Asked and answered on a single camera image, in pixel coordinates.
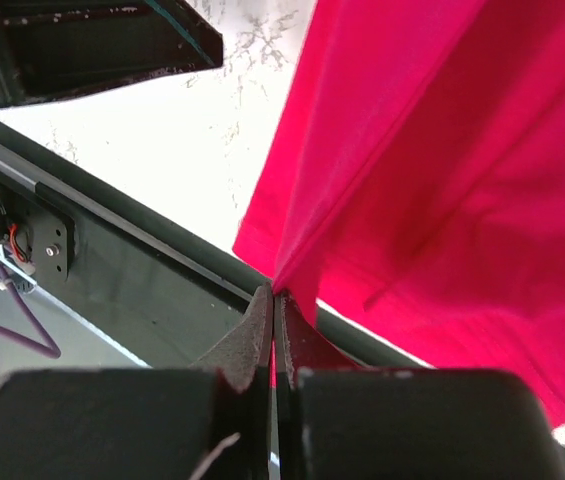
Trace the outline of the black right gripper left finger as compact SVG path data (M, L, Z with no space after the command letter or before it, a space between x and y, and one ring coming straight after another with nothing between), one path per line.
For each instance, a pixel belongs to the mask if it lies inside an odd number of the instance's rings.
M265 479L273 294L187 368L0 381L0 479Z

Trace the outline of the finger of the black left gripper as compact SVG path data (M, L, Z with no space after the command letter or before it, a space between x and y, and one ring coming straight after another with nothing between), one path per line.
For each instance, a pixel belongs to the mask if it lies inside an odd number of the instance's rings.
M185 1L0 1L0 109L222 67L222 35Z

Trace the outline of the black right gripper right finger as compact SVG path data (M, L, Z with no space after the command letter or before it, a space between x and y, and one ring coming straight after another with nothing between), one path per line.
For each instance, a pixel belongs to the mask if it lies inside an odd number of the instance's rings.
M360 366L285 293L273 322L283 478L565 479L565 456L517 376Z

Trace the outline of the magenta t shirt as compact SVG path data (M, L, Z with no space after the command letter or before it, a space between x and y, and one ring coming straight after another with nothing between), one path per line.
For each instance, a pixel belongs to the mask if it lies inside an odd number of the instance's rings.
M320 1L233 246L565 423L565 1Z

